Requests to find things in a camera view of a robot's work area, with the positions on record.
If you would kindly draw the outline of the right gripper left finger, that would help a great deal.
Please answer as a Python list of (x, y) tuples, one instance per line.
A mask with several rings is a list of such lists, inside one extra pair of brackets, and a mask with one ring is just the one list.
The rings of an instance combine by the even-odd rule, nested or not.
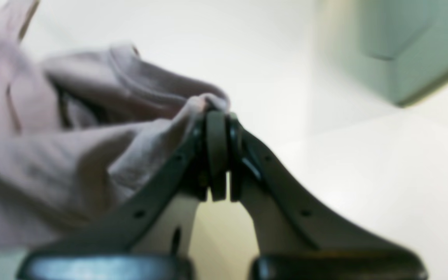
[(196, 280), (188, 256), (194, 218), (211, 189), (226, 198), (226, 114), (197, 116), (146, 186), (85, 229), (29, 253), (18, 280)]

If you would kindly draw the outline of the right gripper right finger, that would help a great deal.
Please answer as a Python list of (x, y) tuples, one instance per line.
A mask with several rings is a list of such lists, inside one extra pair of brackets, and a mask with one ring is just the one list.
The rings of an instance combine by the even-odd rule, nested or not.
[(275, 154), (226, 117), (233, 202), (252, 218), (251, 280), (426, 280), (412, 251), (348, 221), (309, 193)]

